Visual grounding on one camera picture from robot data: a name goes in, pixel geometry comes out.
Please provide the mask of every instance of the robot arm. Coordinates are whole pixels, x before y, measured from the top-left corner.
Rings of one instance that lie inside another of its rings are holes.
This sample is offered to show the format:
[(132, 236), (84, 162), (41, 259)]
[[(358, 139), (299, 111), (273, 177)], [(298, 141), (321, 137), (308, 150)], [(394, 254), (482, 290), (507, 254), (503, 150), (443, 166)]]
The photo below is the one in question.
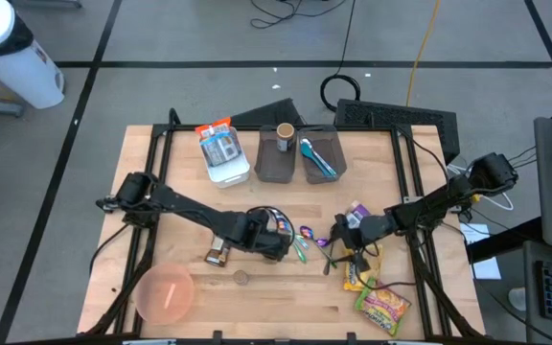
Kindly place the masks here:
[[(384, 210), (384, 216), (369, 216), (358, 228), (348, 227), (344, 215), (335, 216), (330, 242), (342, 239), (344, 245), (360, 252), (366, 245), (388, 235), (403, 236), (421, 228), (433, 228), (445, 217), (449, 208), (469, 208), (474, 195), (496, 196), (512, 189), (518, 180), (515, 169), (503, 154), (490, 153), (472, 162), (470, 176), (459, 174), (446, 185), (412, 203), (402, 203)], [(369, 265), (356, 257), (361, 271)]]
[(125, 211), (123, 222), (143, 228), (150, 227), (156, 215), (173, 213), (209, 228), (234, 248), (260, 253), (270, 260), (281, 261), (291, 243), (291, 235), (267, 230), (269, 213), (266, 210), (217, 211), (175, 192), (143, 172), (129, 173), (114, 197), (96, 203), (106, 212)]

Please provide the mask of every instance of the trash can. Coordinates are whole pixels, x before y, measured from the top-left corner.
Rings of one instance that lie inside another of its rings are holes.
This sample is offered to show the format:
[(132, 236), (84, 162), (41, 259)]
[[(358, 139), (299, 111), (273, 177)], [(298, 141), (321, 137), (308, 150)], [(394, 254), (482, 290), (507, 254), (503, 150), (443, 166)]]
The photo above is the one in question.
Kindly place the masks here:
[(0, 0), (0, 81), (36, 109), (63, 101), (63, 74), (6, 0)]

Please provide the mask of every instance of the yellow snack bag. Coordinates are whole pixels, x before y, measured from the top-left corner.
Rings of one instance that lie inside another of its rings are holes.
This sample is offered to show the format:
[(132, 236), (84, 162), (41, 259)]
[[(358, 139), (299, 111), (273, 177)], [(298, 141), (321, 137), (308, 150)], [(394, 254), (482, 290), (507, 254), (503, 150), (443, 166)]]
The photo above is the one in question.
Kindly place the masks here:
[[(370, 279), (368, 285), (370, 287), (374, 285), (373, 278)], [(366, 287), (356, 300), (356, 309), (363, 312), (370, 321), (379, 325), (391, 336), (395, 336), (398, 332), (403, 315), (410, 305), (407, 299), (389, 288), (371, 290)]]
[[(382, 264), (382, 244), (378, 244), (377, 248), (379, 249), (378, 253), (374, 253), (376, 250), (374, 245), (368, 249), (371, 253), (378, 254), (377, 257), (371, 255), (365, 256), (371, 268), (365, 272), (359, 273), (359, 276), (363, 282), (368, 282), (371, 278), (378, 279), (380, 276), (380, 265)], [(352, 254), (353, 250), (346, 248), (344, 249), (344, 256)], [(344, 289), (349, 291), (362, 291), (364, 289), (363, 284), (357, 278), (357, 266), (351, 262), (346, 262), (344, 266)]]

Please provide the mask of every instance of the transparent pink bowl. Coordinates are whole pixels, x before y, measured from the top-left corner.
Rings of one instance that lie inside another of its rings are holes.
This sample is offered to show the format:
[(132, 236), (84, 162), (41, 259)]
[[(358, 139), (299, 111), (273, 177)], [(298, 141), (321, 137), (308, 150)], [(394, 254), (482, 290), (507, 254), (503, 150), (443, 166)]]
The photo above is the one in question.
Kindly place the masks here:
[(159, 264), (149, 269), (133, 291), (140, 316), (152, 325), (172, 324), (191, 308), (195, 286), (187, 268)]

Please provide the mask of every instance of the food package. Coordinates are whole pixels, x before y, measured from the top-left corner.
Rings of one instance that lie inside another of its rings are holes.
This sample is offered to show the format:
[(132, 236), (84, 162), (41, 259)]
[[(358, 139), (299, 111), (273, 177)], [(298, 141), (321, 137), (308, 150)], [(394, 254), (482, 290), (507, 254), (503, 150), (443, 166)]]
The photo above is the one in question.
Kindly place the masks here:
[(230, 130), (230, 124), (231, 119), (226, 118), (195, 128), (203, 155), (211, 167), (236, 158), (242, 151), (236, 131)]
[[(368, 285), (372, 287), (374, 282), (372, 278)], [(389, 288), (371, 290), (366, 287), (356, 300), (356, 309), (363, 312), (370, 321), (379, 325), (391, 336), (397, 334), (403, 316), (410, 305), (407, 299)]]
[[(349, 228), (358, 228), (361, 224), (361, 219), (365, 216), (370, 216), (370, 212), (358, 201), (353, 201), (351, 206), (346, 210), (346, 220), (348, 220)], [(380, 265), (382, 264), (382, 246), (379, 244), (377, 247), (374, 245), (368, 245), (367, 251), (372, 254), (378, 254), (377, 257), (365, 254), (365, 258), (370, 264), (370, 270), (360, 272), (359, 276), (363, 282), (368, 282), (370, 277), (378, 278), (380, 276)], [(344, 249), (344, 256), (352, 255), (353, 250)], [(363, 284), (357, 278), (357, 266), (351, 262), (346, 262), (344, 268), (344, 289), (349, 291), (362, 291)]]

